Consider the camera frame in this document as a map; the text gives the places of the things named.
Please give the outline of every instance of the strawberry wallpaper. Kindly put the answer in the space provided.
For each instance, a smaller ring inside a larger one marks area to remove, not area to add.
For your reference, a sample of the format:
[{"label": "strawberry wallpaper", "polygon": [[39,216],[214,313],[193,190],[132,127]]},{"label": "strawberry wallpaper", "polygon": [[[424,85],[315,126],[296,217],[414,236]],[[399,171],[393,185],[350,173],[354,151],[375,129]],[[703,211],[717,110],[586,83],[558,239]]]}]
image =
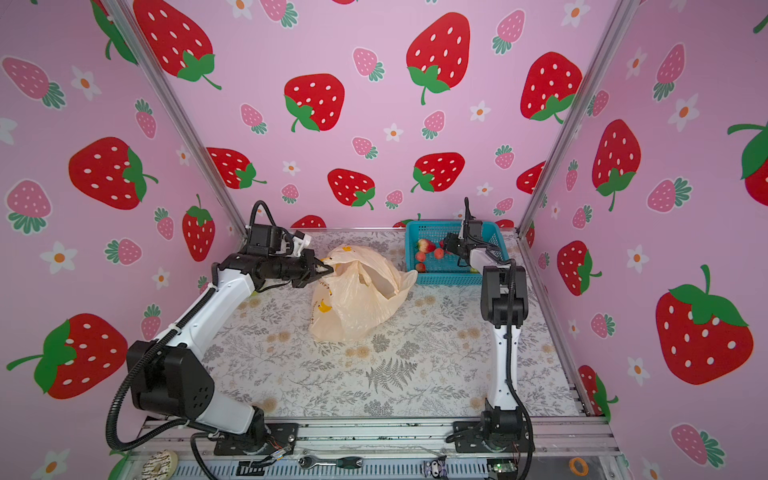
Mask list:
[{"label": "strawberry wallpaper", "polygon": [[474,215],[511,226],[614,4],[135,0],[133,11],[245,217],[263,199],[286,225],[392,227],[458,217],[469,196]]},{"label": "strawberry wallpaper", "polygon": [[642,2],[526,232],[634,478],[764,470],[767,15]]},{"label": "strawberry wallpaper", "polygon": [[[108,478],[128,346],[238,239],[100,2],[0,10],[3,476]],[[135,437],[144,415],[122,416]]]}]

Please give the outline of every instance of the floral tablecloth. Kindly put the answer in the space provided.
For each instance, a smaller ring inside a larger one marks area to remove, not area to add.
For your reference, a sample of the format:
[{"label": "floral tablecloth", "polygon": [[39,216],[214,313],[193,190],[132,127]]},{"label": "floral tablecloth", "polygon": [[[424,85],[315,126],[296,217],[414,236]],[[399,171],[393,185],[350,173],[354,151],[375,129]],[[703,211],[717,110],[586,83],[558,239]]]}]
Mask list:
[{"label": "floral tablecloth", "polygon": [[[405,269],[403,230],[314,233],[320,258],[342,244],[372,247]],[[522,262],[515,238],[505,236]],[[309,334],[314,286],[243,302],[206,351],[216,387],[268,416],[477,416],[490,380],[490,325],[480,286],[415,285],[396,314],[354,343]],[[518,344],[518,393],[531,415],[577,415],[538,301],[528,290]]]}]

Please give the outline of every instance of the yellow printed plastic bag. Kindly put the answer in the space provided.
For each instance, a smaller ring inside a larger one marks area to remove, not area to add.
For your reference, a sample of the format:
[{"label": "yellow printed plastic bag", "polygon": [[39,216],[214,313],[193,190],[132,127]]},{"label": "yellow printed plastic bag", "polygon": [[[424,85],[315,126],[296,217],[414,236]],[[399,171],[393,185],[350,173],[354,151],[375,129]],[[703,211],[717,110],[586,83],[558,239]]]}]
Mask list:
[{"label": "yellow printed plastic bag", "polygon": [[334,271],[318,280],[312,296],[310,333],[318,342],[362,339],[406,301],[418,276],[368,247],[337,247],[323,262]]}]

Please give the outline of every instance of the blue plastic basket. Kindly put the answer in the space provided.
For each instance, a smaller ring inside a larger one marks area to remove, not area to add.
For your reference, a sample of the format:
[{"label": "blue plastic basket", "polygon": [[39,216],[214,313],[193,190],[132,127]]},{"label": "blue plastic basket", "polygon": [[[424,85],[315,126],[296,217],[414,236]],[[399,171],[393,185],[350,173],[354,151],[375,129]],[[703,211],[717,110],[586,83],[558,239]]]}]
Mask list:
[{"label": "blue plastic basket", "polygon": [[[457,221],[435,221],[435,220],[414,220],[406,225],[406,269],[415,269],[417,244],[420,239],[426,238],[438,247],[440,240],[445,239],[447,233],[458,233],[462,228],[462,222]],[[499,245],[502,248],[502,259],[507,260],[507,246],[504,245],[504,238],[498,225],[493,222],[483,222],[482,239],[486,242]],[[482,284],[482,275],[480,273],[470,273],[469,266],[456,265],[458,257],[456,255],[445,254],[441,260],[437,260],[434,255],[427,253],[427,260],[424,264],[427,267],[427,273],[420,273],[416,283],[422,285],[480,285]]]}]

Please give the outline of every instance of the strawberry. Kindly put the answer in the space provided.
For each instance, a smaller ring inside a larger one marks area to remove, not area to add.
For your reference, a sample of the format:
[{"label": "strawberry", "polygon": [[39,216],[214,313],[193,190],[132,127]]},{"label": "strawberry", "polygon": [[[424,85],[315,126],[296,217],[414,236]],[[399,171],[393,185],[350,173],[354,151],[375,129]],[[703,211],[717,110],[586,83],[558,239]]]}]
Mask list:
[{"label": "strawberry", "polygon": [[605,419],[611,421],[611,408],[609,403],[616,403],[619,401],[617,396],[614,396],[612,400],[608,399],[608,394],[603,385],[603,381],[595,373],[595,371],[589,365],[582,365],[578,368],[579,376],[581,377],[581,383],[584,384],[584,388],[587,390],[587,396],[589,397],[589,403],[593,405],[595,415],[605,415]]},{"label": "strawberry", "polygon": [[155,58],[168,74],[187,81],[214,71],[214,47],[197,23],[163,0],[134,0],[134,15]]},{"label": "strawberry", "polygon": [[379,81],[384,78],[384,65],[376,57],[376,54],[364,48],[355,48],[352,52],[357,73],[368,77],[370,81]]},{"label": "strawberry", "polygon": [[69,179],[81,192],[118,210],[138,207],[147,193],[149,178],[139,157],[124,141],[106,137],[72,155]]},{"label": "strawberry", "polygon": [[608,105],[608,98],[610,98],[610,96],[605,90],[600,90],[598,94],[593,95],[592,99],[589,101],[589,105],[587,105],[587,115],[590,117],[597,117],[600,112],[603,111],[605,106]]},{"label": "strawberry", "polygon": [[445,112],[437,110],[424,119],[422,136],[427,140],[433,140],[443,128],[445,128]]},{"label": "strawberry", "polygon": [[144,101],[143,98],[136,100],[136,122],[139,124],[141,131],[147,135],[147,138],[154,138],[154,134],[157,131],[157,122],[152,116],[152,109],[149,108],[149,104]]},{"label": "strawberry", "polygon": [[509,145],[502,145],[496,150],[495,162],[502,170],[510,168],[513,161],[515,161],[515,154],[512,153],[512,147]]},{"label": "strawberry", "polygon": [[493,49],[496,55],[503,55],[512,49],[512,44],[523,35],[525,12],[515,10],[501,20],[496,27],[496,37],[493,38]]},{"label": "strawberry", "polygon": [[8,221],[13,230],[29,235],[48,226],[44,218],[51,214],[51,201],[37,182],[19,181],[6,195],[5,204],[11,209]]},{"label": "strawberry", "polygon": [[54,399],[70,399],[87,392],[117,372],[125,362],[128,343],[120,332],[99,316],[80,313],[57,326],[45,337],[42,355],[10,362],[13,370],[24,362],[40,359],[35,382]]},{"label": "strawberry", "polygon": [[496,204],[496,208],[493,209],[493,214],[497,217],[506,214],[512,208],[514,202],[515,199],[513,198],[505,198]]},{"label": "strawberry", "polygon": [[206,148],[206,150],[216,164],[221,180],[224,180],[224,184],[229,188],[237,190],[248,188],[253,185],[253,182],[266,183],[264,180],[256,180],[256,168],[250,163],[248,157],[239,151],[212,147]]},{"label": "strawberry", "polygon": [[576,180],[578,179],[578,162],[574,159],[568,165],[568,173],[565,174],[565,190],[569,192],[576,186]]},{"label": "strawberry", "polygon": [[372,160],[379,155],[379,151],[373,146],[373,143],[367,138],[354,137],[352,139],[352,146],[360,157],[365,157],[368,160]]},{"label": "strawberry", "polygon": [[376,195],[376,184],[368,175],[336,168],[328,173],[328,185],[342,205],[362,207],[368,204],[373,210],[371,199]]},{"label": "strawberry", "polygon": [[455,87],[469,64],[469,20],[460,13],[446,13],[419,34],[408,47],[406,65],[411,80],[433,94]]},{"label": "strawberry", "polygon": [[563,123],[558,113],[571,106],[579,85],[581,70],[576,65],[559,53],[545,53],[528,71],[520,112],[523,117],[538,121],[554,115],[555,120]]},{"label": "strawberry", "polygon": [[541,162],[520,174],[518,177],[518,190],[527,194],[533,194],[533,189],[536,188],[538,178],[541,176],[541,172],[544,171],[544,163],[545,162]]},{"label": "strawberry", "polygon": [[393,190],[386,196],[386,207],[394,210],[402,203],[402,191]]},{"label": "strawberry", "polygon": [[591,276],[602,276],[602,272],[592,273],[592,255],[584,242],[576,240],[562,247],[558,252],[558,272],[568,291],[580,296],[589,288]]},{"label": "strawberry", "polygon": [[607,313],[605,315],[598,313],[592,317],[590,326],[592,327],[592,331],[595,333],[595,335],[602,339],[613,336],[616,332],[616,323],[614,322],[614,319],[612,319]]},{"label": "strawberry", "polygon": [[205,260],[214,242],[216,224],[208,210],[203,208],[200,195],[197,195],[197,205],[193,205],[185,213],[181,221],[181,233],[184,234],[184,241],[187,242],[192,259],[196,262]]},{"label": "strawberry", "polygon": [[107,260],[115,265],[118,263],[131,265],[141,258],[141,247],[130,238],[124,238],[119,243],[117,240],[107,243],[107,249],[104,253],[107,254]]},{"label": "strawberry", "polygon": [[160,331],[160,307],[154,303],[144,311],[144,318],[141,320],[141,335],[148,342]]},{"label": "strawberry", "polygon": [[264,117],[261,116],[261,113],[256,108],[248,104],[242,104],[240,106],[240,117],[243,119],[243,123],[250,127],[252,132],[258,135],[266,133]]},{"label": "strawberry", "polygon": [[429,154],[419,158],[413,166],[413,180],[418,183],[413,186],[421,187],[426,192],[442,192],[456,182],[456,178],[464,170],[464,157],[455,152],[445,154]]},{"label": "strawberry", "polygon": [[61,91],[58,83],[48,81],[48,76],[43,69],[30,61],[5,56],[2,58],[2,67],[22,94],[32,100],[39,100],[46,107],[56,110],[60,110],[67,104],[64,100],[64,92]]},{"label": "strawberry", "polygon": [[584,205],[583,207],[579,207],[576,210],[573,220],[571,220],[571,224],[574,226],[574,228],[583,230],[584,227],[587,226],[587,223],[589,223],[591,220],[592,220],[592,207],[590,207],[589,205]]},{"label": "strawberry", "polygon": [[674,207],[680,208],[690,200],[690,192],[693,189],[685,178],[678,177],[674,182],[667,178],[648,195],[648,208],[667,214]]},{"label": "strawberry", "polygon": [[286,108],[296,117],[290,130],[301,122],[307,130],[327,131],[336,126],[344,105],[344,85],[331,74],[303,75],[288,80]]},{"label": "strawberry", "polygon": [[685,45],[678,43],[673,46],[667,57],[659,65],[654,85],[654,98],[656,101],[665,99],[672,90],[674,82],[680,78],[685,68]]},{"label": "strawberry", "polygon": [[293,8],[293,3],[286,0],[260,0],[264,13],[273,22],[280,22],[283,28],[293,28],[299,23],[299,13]]},{"label": "strawberry", "polygon": [[614,120],[603,131],[592,165],[592,184],[603,197],[612,195],[609,212],[614,210],[616,192],[629,187],[640,166],[640,143],[623,120]]},{"label": "strawberry", "polygon": [[728,127],[728,134],[740,130],[759,130],[741,154],[741,178],[746,192],[763,205],[768,205],[768,124],[737,124]]},{"label": "strawberry", "polygon": [[296,203],[299,199],[299,189],[294,184],[287,184],[280,193],[283,194],[283,201],[289,205]]},{"label": "strawberry", "polygon": [[720,449],[720,443],[704,430],[699,432],[693,425],[680,423],[670,429],[670,437],[697,464],[707,466],[709,462],[714,468],[725,466],[725,452]]},{"label": "strawberry", "polygon": [[710,268],[701,266],[707,289],[681,285],[656,305],[661,352],[670,371],[701,385],[739,368],[752,355],[752,333],[739,310],[722,296],[710,295]]},{"label": "strawberry", "polygon": [[174,237],[174,219],[168,216],[168,210],[158,208],[154,211],[154,221],[157,223],[157,232],[165,239]]}]

